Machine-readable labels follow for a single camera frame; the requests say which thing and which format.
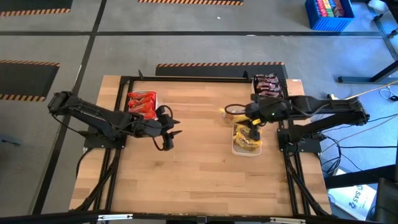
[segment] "white cable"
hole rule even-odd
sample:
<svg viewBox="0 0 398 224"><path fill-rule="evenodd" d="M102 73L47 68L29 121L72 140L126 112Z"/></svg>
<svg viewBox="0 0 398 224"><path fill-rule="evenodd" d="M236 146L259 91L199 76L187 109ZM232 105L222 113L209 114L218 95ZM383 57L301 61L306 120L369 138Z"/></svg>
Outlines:
<svg viewBox="0 0 398 224"><path fill-rule="evenodd" d="M396 96L396 93L394 93L394 92L391 90L390 86L387 86L387 88L388 88L388 90L382 89L382 90L379 91L379 94L380 94L384 99L389 99L389 98L391 98L392 96ZM382 94L383 91L389 92L389 93L390 93L390 96L384 96L384 95Z"/></svg>
<svg viewBox="0 0 398 224"><path fill-rule="evenodd" d="M360 131L360 132L357 132L357 133L352 134L352 135L350 135L350 136L347 136L347 137L345 137L345 138L342 138L342 139L338 140L337 142L340 143L342 140L351 138L351 137L353 137L353 136L355 136L355 135L357 135L357 134L361 134L361 133L363 133L363 132L365 132L365 131L369 131L369 130L371 130L371 129L373 129L373 128L376 128L376 127L378 127L378 126L380 126L380 125L382 125L382 124L387 123L388 121L390 121L390 120L392 120L392 119L394 119L394 118L396 118L396 117L398 117L398 114L395 115L395 116L393 116L393 117L391 117L391 118L388 119L388 120L385 120L385 121L381 122L381 123L378 124L378 125L375 125L375 126L373 126L373 127L371 127L371 128L365 129L365 130L363 130L363 131ZM331 148L332 146L334 146L337 142L335 142L334 144L330 145L329 147L327 147L327 148L326 148L324 151L322 151L322 152L325 152L326 150L328 150L329 148Z"/></svg>

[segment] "blue crate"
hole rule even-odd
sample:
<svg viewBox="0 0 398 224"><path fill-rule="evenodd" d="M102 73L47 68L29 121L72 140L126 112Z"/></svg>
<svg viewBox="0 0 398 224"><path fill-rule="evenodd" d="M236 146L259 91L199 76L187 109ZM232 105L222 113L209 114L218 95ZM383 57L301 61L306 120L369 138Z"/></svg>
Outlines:
<svg viewBox="0 0 398 224"><path fill-rule="evenodd" d="M340 0L343 6L345 16L344 17L322 17L318 14L316 7L316 0L306 0L305 9L307 10L308 20L310 21L310 27L313 30L324 30L341 32L344 28L354 20L354 12L351 7L350 0Z"/></svg>

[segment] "gray floor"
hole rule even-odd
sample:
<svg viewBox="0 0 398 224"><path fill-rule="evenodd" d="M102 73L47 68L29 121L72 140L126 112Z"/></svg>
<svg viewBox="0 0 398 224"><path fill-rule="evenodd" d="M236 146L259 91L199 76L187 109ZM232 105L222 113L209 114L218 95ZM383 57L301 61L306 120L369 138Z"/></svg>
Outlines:
<svg viewBox="0 0 398 224"><path fill-rule="evenodd" d="M112 0L106 5L99 29L311 31L303 2L246 0L243 7L227 7ZM1 18L0 30L91 30L99 5L100 0L75 0L69 14ZM353 7L356 19L345 31L377 31L366 5ZM72 88L87 40L87 37L0 37L0 57L60 62L51 95ZM303 80L307 95L324 98L334 93L345 98L375 86L338 84L337 76L370 77L393 59L380 37L97 37L79 96L94 102L103 75L137 75L140 69L151 76L158 63L255 61L284 62L289 78ZM392 89L398 93L397 86ZM0 216L30 212L59 127L47 113L49 100L0 101L3 134L23 141L21 147L0 144ZM397 113L397 103L382 98L377 91L361 96L360 100L371 119ZM397 124L398 119L392 120L341 145L394 145ZM373 125L329 133L341 139ZM75 120L70 126L87 127ZM329 144L330 141L322 142L323 148ZM82 145L81 137L67 133L44 212L68 210ZM396 156L392 149L346 149L343 153L362 169L392 164ZM324 153L323 159L334 156L335 148ZM356 170L346 159L341 166Z"/></svg>

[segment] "wooden tabletop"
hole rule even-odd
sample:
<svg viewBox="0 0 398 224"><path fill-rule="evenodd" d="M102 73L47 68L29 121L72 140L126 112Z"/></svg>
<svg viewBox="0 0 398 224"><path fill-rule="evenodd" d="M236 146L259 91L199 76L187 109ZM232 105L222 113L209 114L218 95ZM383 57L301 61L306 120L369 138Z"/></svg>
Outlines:
<svg viewBox="0 0 398 224"><path fill-rule="evenodd" d="M104 76L97 105L113 110L120 76ZM300 80L287 80L289 95L303 95ZM127 138L122 150L111 210L200 215L291 216L285 165L279 151L278 124L262 130L262 154L231 153L231 126L218 108L250 102L248 83L134 82L133 90L155 90L159 103L170 106L182 130L174 148L158 151L151 138ZM92 150L81 162L70 208L93 190L104 149ZM319 160L300 153L305 183L330 212ZM301 196L296 194L302 211Z"/></svg>

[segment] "metal stand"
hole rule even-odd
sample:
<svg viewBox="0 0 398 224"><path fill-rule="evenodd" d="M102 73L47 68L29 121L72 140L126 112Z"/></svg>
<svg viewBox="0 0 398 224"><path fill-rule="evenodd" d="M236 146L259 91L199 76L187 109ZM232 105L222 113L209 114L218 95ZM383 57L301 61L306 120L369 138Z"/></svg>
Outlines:
<svg viewBox="0 0 398 224"><path fill-rule="evenodd" d="M366 77L338 77L339 83L357 83L357 84L388 84L397 81L398 78L387 78L398 71L398 60L390 64L387 68L377 73L371 78Z"/></svg>

